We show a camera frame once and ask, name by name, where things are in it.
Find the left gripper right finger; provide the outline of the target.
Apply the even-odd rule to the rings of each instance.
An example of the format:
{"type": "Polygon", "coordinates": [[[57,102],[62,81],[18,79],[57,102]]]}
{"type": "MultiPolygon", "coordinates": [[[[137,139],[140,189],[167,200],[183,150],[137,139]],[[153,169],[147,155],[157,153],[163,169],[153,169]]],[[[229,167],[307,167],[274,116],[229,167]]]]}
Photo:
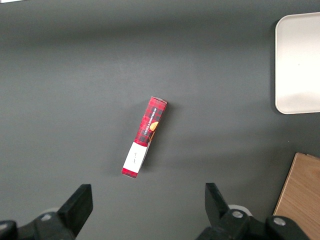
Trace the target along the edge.
{"type": "Polygon", "coordinates": [[[308,240],[292,219],[271,215],[259,221],[244,210],[231,208],[215,183],[205,184],[205,211],[210,222],[198,240],[308,240]]]}

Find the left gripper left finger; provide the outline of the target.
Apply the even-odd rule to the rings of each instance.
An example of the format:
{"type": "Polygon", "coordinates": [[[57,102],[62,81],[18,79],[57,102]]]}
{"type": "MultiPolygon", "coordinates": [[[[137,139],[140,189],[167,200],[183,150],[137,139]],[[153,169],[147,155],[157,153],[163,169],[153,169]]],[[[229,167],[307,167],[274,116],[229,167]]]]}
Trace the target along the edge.
{"type": "Polygon", "coordinates": [[[31,222],[17,226],[0,222],[2,240],[75,240],[93,211],[92,186],[82,184],[59,209],[48,209],[31,222]]]}

